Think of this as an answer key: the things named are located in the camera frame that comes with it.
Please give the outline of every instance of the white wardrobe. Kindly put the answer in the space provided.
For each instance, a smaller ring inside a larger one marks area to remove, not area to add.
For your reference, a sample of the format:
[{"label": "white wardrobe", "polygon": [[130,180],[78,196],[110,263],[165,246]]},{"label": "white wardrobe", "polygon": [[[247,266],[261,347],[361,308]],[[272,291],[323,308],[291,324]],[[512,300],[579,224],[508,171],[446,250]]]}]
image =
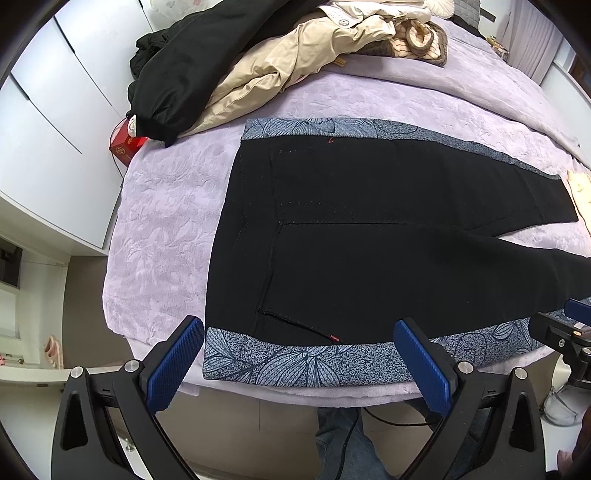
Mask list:
[{"label": "white wardrobe", "polygon": [[109,139],[152,31],[138,0],[70,0],[35,35],[0,89],[0,235],[107,253],[125,173]]}]

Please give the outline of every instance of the clothes pile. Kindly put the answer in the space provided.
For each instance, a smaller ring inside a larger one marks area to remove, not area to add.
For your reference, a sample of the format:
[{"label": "clothes pile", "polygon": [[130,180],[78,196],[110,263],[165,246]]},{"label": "clothes pile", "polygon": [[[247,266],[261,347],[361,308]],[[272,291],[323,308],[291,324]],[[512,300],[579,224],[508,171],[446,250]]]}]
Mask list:
[{"label": "clothes pile", "polygon": [[256,110],[340,54],[447,60],[422,0],[322,3],[224,0],[140,38],[130,135],[170,146]]}]

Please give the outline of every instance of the jeans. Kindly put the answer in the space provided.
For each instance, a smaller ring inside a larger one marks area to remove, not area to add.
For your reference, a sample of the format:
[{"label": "jeans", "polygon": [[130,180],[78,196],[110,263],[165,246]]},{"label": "jeans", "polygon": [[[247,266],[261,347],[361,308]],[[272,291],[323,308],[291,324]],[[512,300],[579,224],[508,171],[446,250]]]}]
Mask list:
[{"label": "jeans", "polygon": [[[422,414],[429,423],[437,420],[437,416],[434,416],[422,398],[406,403]],[[489,413],[489,408],[476,413],[446,480],[456,480],[470,469]],[[360,408],[319,408],[318,425],[316,448],[323,470],[317,480],[337,478],[345,443],[347,448],[340,480],[396,480],[396,477],[386,471],[375,453],[374,444],[363,433]]]},{"label": "jeans", "polygon": [[317,480],[337,478],[349,432],[340,480],[396,480],[386,471],[374,444],[363,433],[360,408],[319,408],[318,425],[316,447],[323,469]]}]

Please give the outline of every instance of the tissue box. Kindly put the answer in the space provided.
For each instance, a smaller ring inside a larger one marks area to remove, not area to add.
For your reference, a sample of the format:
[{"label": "tissue box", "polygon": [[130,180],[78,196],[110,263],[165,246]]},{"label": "tissue box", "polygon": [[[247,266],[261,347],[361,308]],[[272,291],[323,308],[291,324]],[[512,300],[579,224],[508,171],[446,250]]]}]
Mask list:
[{"label": "tissue box", "polygon": [[123,165],[129,167],[131,159],[146,143],[148,137],[130,137],[127,133],[129,119],[126,118],[116,135],[111,139],[109,150],[117,157]]}]

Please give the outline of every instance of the bed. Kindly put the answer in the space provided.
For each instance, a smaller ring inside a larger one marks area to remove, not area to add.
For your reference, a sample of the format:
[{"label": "bed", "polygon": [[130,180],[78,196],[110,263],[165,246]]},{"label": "bed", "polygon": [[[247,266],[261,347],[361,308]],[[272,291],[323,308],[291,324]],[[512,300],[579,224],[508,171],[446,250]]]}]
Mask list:
[{"label": "bed", "polygon": [[[267,118],[383,119],[477,142],[546,174],[560,175],[565,184],[568,170],[589,172],[579,161],[577,140],[535,83],[507,66],[485,41],[451,22],[437,23],[449,36],[449,59],[443,69],[418,61],[351,55],[343,67],[325,67],[250,115],[183,138],[166,149],[157,142],[146,144],[125,177],[103,291],[108,326],[127,338],[136,358],[143,358],[152,345],[167,338],[185,315],[204,318],[213,240],[247,121],[252,125],[255,119]],[[591,237],[582,219],[536,226],[502,238],[591,256]],[[559,310],[552,315],[568,321]],[[529,337],[527,321],[438,341],[456,359],[468,359],[488,371],[508,372],[550,353]],[[208,341],[210,349],[230,350],[223,338],[212,336]],[[355,382],[341,380],[338,387],[247,384],[224,374],[227,369],[217,368],[212,363],[215,359],[204,358],[201,351],[181,390],[196,395],[200,386],[208,386],[265,400],[326,407],[417,397],[418,390],[393,346],[382,346],[363,359],[374,370],[395,365],[390,383],[364,384],[362,375]],[[231,356],[223,360],[225,367]],[[359,364],[359,357],[351,358]]]}]

